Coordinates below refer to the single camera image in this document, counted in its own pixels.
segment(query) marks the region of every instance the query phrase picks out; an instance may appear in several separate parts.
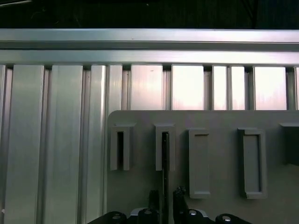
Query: rectangular bracket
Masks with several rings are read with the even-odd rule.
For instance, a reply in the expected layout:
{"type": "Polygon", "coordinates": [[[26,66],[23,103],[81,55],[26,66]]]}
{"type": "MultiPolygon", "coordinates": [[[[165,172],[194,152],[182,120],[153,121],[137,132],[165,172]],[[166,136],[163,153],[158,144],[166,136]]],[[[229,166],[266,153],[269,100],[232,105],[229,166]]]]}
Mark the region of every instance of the rectangular bracket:
{"type": "Polygon", "coordinates": [[[155,124],[156,127],[156,171],[162,171],[162,133],[168,133],[168,171],[175,170],[175,126],[155,124]]]}
{"type": "Polygon", "coordinates": [[[190,198],[210,196],[208,131],[189,129],[189,193],[190,198]]]}
{"type": "Polygon", "coordinates": [[[256,128],[239,128],[242,193],[247,199],[267,198],[265,132],[256,128]]]}
{"type": "Polygon", "coordinates": [[[111,127],[110,133],[110,170],[130,170],[132,164],[132,132],[134,125],[111,127]]]}

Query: gray plastic plate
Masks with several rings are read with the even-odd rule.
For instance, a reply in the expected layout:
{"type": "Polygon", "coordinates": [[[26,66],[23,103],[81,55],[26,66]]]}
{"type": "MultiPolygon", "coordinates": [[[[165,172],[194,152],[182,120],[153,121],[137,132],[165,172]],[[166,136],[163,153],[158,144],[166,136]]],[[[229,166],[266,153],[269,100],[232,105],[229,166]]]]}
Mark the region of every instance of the gray plastic plate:
{"type": "Polygon", "coordinates": [[[116,111],[108,128],[109,211],[129,214],[148,205],[150,190],[162,192],[167,132],[170,223],[178,186],[189,208],[212,219],[231,213],[254,224],[298,223],[299,112],[116,111]]]}

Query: horizontal aluminum beam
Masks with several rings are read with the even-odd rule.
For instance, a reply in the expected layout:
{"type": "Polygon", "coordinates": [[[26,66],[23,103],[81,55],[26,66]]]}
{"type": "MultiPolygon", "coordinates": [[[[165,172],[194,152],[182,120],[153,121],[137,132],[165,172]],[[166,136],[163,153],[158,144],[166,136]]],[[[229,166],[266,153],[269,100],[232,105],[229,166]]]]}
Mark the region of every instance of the horizontal aluminum beam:
{"type": "Polygon", "coordinates": [[[299,52],[0,50],[4,64],[198,64],[298,66],[299,52]]]}
{"type": "Polygon", "coordinates": [[[299,51],[296,30],[0,29],[0,49],[299,51]]]}

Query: dark background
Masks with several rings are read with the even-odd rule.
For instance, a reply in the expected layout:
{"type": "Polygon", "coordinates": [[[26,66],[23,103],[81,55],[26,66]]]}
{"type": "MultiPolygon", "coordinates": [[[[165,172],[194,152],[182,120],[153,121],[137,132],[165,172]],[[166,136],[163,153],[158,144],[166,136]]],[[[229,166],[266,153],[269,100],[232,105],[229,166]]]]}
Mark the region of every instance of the dark background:
{"type": "MultiPolygon", "coordinates": [[[[35,0],[0,7],[0,28],[299,28],[299,0],[259,0],[254,18],[242,0],[105,1],[35,0]]],[[[254,1],[246,0],[252,9],[254,1]]]]}

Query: screw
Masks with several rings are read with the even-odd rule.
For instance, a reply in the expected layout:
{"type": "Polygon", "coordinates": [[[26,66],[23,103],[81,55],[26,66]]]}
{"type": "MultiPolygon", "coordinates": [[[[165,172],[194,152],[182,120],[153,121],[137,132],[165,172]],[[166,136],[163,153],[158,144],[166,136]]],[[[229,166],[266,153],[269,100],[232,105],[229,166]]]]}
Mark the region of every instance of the screw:
{"type": "Polygon", "coordinates": [[[151,211],[149,209],[147,209],[145,212],[144,212],[146,215],[149,215],[151,214],[151,211]]]}
{"type": "Polygon", "coordinates": [[[191,211],[189,211],[189,214],[192,215],[192,216],[195,216],[196,215],[196,211],[191,210],[191,211]]]}
{"type": "Polygon", "coordinates": [[[228,217],[228,216],[222,216],[222,219],[223,219],[225,222],[230,222],[230,221],[231,221],[230,217],[228,217]]]}
{"type": "Polygon", "coordinates": [[[120,219],[120,218],[121,217],[118,214],[116,214],[115,216],[112,217],[112,219],[120,219]]]}

